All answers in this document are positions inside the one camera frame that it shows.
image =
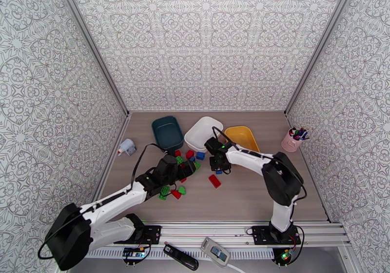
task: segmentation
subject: yellow plastic bin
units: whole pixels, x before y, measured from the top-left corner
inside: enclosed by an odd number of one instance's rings
[[[225,130],[225,134],[233,142],[241,145],[242,147],[255,152],[260,152],[256,140],[253,137],[252,131],[248,127],[245,126],[230,127]]]

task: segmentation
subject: black remote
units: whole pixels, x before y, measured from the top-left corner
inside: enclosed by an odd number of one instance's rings
[[[188,269],[195,271],[199,267],[199,263],[192,256],[178,250],[172,245],[165,244],[164,252],[180,264],[186,266]]]

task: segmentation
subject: gray device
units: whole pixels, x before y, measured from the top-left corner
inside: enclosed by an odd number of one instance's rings
[[[206,237],[200,249],[220,267],[226,267],[230,260],[230,252],[224,249],[215,241]]]

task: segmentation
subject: patterned wallpaper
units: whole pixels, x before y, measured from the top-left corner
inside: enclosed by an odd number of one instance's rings
[[[49,272],[37,249],[89,202],[124,113],[62,0],[0,1],[0,272]]]
[[[390,272],[390,0],[352,0],[290,112],[365,272]]]
[[[337,0],[77,0],[130,111],[283,110]]]

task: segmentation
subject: wooden table surface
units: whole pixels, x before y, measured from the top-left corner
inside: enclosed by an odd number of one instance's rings
[[[128,156],[122,154],[116,157],[111,172],[103,189],[102,197],[107,196],[130,183],[131,174],[144,146],[155,142],[151,124],[155,119],[164,116],[175,116],[185,134],[201,117],[213,117],[224,125],[224,130],[232,126],[247,126],[251,129],[260,151],[268,154],[285,152],[280,142],[289,127],[282,112],[163,112],[163,113],[133,113],[123,139],[131,138],[137,151]],[[180,149],[182,156],[188,151],[186,143]],[[286,153],[304,179],[308,192],[306,199],[298,202],[293,220],[326,220],[317,191],[299,151]],[[138,167],[137,175],[156,166],[163,157],[156,147],[149,146]],[[187,194],[177,200],[169,195],[165,201],[155,196],[148,201],[134,206],[116,218],[128,213],[135,213],[142,220],[149,221],[250,221],[270,220],[273,201],[268,195],[262,176],[233,165],[229,175],[217,175],[222,185],[215,189],[208,180],[213,174],[209,165],[209,153],[201,168],[187,178],[183,185]]]

